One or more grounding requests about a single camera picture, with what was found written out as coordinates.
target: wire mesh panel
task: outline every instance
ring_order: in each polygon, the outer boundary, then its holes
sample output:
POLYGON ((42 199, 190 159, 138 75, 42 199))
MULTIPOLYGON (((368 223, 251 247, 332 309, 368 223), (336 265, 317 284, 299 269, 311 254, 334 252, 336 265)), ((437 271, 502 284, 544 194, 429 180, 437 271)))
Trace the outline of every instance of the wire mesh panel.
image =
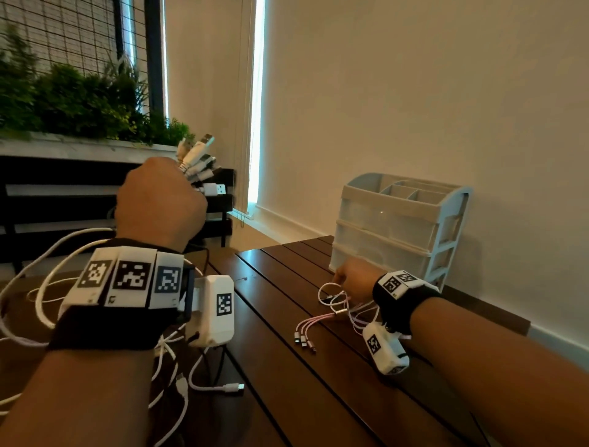
POLYGON ((147 79, 144 0, 0 1, 0 34, 7 23, 15 24, 39 58, 40 71, 63 63, 84 74, 101 73, 105 62, 125 52, 147 79))

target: fist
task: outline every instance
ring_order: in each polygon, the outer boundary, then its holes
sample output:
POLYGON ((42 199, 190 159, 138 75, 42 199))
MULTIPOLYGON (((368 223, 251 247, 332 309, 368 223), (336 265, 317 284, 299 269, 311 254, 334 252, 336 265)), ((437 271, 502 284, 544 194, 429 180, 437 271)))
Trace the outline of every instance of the fist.
POLYGON ((169 158, 149 158, 117 194, 117 237, 183 252, 204 225, 207 200, 169 158))
POLYGON ((348 258, 335 272, 333 282, 342 286, 350 299, 368 302, 372 299, 372 288, 386 271, 360 258, 348 258))

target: white wall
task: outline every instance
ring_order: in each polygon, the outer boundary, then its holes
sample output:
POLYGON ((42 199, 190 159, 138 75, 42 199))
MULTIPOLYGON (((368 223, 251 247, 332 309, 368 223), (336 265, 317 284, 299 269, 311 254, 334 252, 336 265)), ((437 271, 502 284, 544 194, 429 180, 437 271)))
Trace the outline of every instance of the white wall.
POLYGON ((587 14, 269 0, 259 204, 332 234, 361 173, 471 185, 448 284, 589 346, 587 14))
POLYGON ((238 195, 247 188, 252 3, 165 2, 170 116, 187 123, 197 138, 215 136, 211 154, 237 170, 238 195))

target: dark wooden table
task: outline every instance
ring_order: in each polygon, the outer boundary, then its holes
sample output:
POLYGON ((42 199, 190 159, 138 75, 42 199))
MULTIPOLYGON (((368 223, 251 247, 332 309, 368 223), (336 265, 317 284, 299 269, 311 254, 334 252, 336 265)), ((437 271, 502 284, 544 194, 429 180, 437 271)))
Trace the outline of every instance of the dark wooden table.
MULTIPOLYGON (((392 377, 375 370, 364 341, 344 316, 313 326, 316 354, 295 345, 297 323, 326 312, 317 291, 333 277, 328 269, 332 241, 326 236, 241 253, 211 250, 207 273, 230 275, 236 290, 235 336, 227 345, 219 383, 243 382, 246 389, 240 396, 191 391, 184 422, 166 445, 486 445, 463 401, 411 343, 406 345, 410 368, 392 377)), ((202 252, 186 257, 204 266, 202 252)), ((25 291, 40 282, 23 280, 4 310, 19 334, 46 340, 49 331, 36 321, 33 303, 24 300, 25 291)), ((63 296, 68 287, 56 285, 47 298, 63 296)), ((486 313, 484 305, 451 295, 449 299, 486 313)), ((50 318, 58 304, 46 305, 50 318)), ((490 318, 524 330, 525 323, 506 319, 501 312, 491 312, 490 318)), ((173 347, 187 376, 200 353, 183 342, 173 347)), ((210 380, 221 353, 209 351, 208 366, 199 366, 195 382, 210 380)), ((0 343, 0 399, 22 390, 42 355, 12 341, 0 343)), ((173 369, 170 356, 164 359, 152 397, 173 369)), ((150 411, 149 445, 174 424, 182 402, 172 387, 150 411)))

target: desk organizer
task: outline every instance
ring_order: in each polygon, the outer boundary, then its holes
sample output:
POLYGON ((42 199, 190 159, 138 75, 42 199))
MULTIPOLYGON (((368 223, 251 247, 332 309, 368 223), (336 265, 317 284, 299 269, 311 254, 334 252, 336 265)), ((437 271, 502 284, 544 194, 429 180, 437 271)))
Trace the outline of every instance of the desk organizer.
POLYGON ((343 187, 331 270, 349 256, 444 287, 472 189, 368 173, 343 187))

